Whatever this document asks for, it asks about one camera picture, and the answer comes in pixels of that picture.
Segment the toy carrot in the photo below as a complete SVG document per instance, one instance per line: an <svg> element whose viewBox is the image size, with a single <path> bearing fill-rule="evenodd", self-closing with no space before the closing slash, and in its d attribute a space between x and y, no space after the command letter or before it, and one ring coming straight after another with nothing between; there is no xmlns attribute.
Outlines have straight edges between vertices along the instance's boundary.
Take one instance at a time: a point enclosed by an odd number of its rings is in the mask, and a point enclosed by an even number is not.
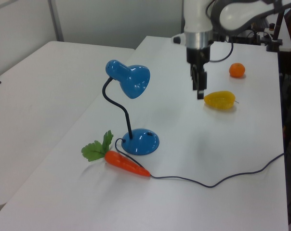
<svg viewBox="0 0 291 231"><path fill-rule="evenodd" d="M105 160L107 161L107 163L114 165L116 167L120 167L126 171L145 177L150 177L150 173L148 170L146 170L143 167L140 167L133 161L129 160L128 158L122 156L121 154L115 151L108 151L105 154Z"/></svg>

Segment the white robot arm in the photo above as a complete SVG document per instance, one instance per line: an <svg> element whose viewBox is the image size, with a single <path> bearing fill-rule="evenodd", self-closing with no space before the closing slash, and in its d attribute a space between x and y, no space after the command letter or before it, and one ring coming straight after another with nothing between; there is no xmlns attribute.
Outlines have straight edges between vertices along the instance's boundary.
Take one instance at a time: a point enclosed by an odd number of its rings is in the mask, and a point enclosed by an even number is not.
<svg viewBox="0 0 291 231"><path fill-rule="evenodd" d="M203 99L207 73L203 65L210 60L213 30L221 35L235 35L256 19L291 7L291 0L184 0L184 33L172 38L186 46L193 90Z"/></svg>

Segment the orange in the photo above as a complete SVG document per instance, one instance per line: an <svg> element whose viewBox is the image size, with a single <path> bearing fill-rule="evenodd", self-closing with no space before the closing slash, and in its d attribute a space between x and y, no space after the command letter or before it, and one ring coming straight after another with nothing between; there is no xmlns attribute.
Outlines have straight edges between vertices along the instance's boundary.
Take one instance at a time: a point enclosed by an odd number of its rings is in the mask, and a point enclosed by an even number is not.
<svg viewBox="0 0 291 231"><path fill-rule="evenodd" d="M229 68L229 73L231 77L241 78L245 73L245 67L240 63L232 64Z"/></svg>

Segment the toy yellow pepper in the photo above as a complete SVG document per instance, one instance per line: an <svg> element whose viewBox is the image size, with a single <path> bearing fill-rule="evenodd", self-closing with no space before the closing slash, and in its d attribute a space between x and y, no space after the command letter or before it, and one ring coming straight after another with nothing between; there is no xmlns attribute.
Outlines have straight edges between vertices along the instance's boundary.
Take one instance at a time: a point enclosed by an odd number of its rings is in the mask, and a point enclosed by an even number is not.
<svg viewBox="0 0 291 231"><path fill-rule="evenodd" d="M229 109L233 107L236 97L229 91L217 91L204 97L204 102L218 109Z"/></svg>

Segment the white table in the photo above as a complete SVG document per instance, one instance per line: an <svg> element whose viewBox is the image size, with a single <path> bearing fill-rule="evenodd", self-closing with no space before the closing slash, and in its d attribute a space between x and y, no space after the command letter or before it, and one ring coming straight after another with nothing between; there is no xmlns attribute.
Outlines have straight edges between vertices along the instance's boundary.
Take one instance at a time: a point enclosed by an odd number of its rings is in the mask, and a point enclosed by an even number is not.
<svg viewBox="0 0 291 231"><path fill-rule="evenodd" d="M49 42L0 76L0 209L101 93L101 67L133 51Z"/></svg>
<svg viewBox="0 0 291 231"><path fill-rule="evenodd" d="M228 43L214 43L211 58L229 50ZM155 176L214 184L261 169L283 152L277 54L235 44L227 60L205 65L206 94L230 90L236 95L239 104L228 112L197 101L185 57L184 46L147 37L126 62L149 67L145 92L130 100L115 81L107 89L110 98L127 107L132 128L159 135L158 149L138 161ZM246 78L229 76L233 62L246 66ZM145 179L104 159L89 163L82 157L81 148L101 141L109 129L113 142L122 137L124 114L99 95L0 211L0 231L288 230L283 158L262 173L232 178L213 189Z"/></svg>

